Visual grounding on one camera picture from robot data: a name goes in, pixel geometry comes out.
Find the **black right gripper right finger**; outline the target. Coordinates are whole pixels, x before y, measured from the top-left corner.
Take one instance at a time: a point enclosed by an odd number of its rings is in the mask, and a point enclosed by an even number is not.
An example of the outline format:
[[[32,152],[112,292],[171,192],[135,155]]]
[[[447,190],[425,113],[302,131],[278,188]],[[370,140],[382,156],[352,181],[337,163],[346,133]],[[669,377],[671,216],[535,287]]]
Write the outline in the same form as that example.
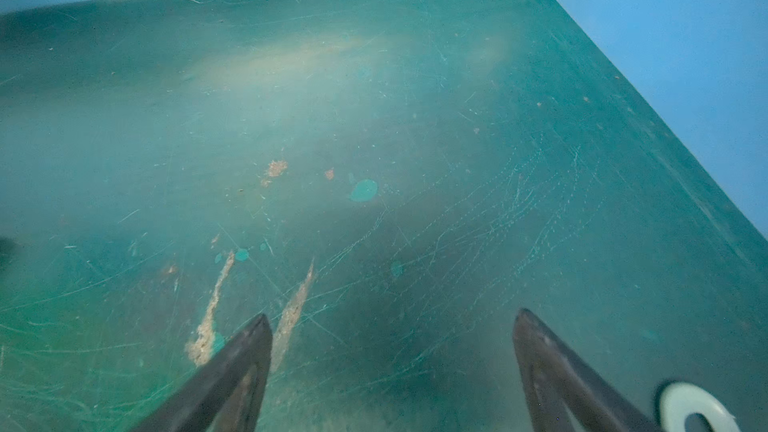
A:
[[[532,311],[522,308],[512,338],[522,388],[535,431],[658,431]]]

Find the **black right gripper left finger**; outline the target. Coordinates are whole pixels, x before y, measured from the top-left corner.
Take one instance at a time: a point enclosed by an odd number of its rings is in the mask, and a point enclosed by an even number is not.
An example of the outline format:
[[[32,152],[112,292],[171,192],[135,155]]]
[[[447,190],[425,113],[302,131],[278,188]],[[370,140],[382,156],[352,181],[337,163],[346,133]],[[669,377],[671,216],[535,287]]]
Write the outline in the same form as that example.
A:
[[[252,318],[134,431],[254,431],[271,365],[266,315]]]

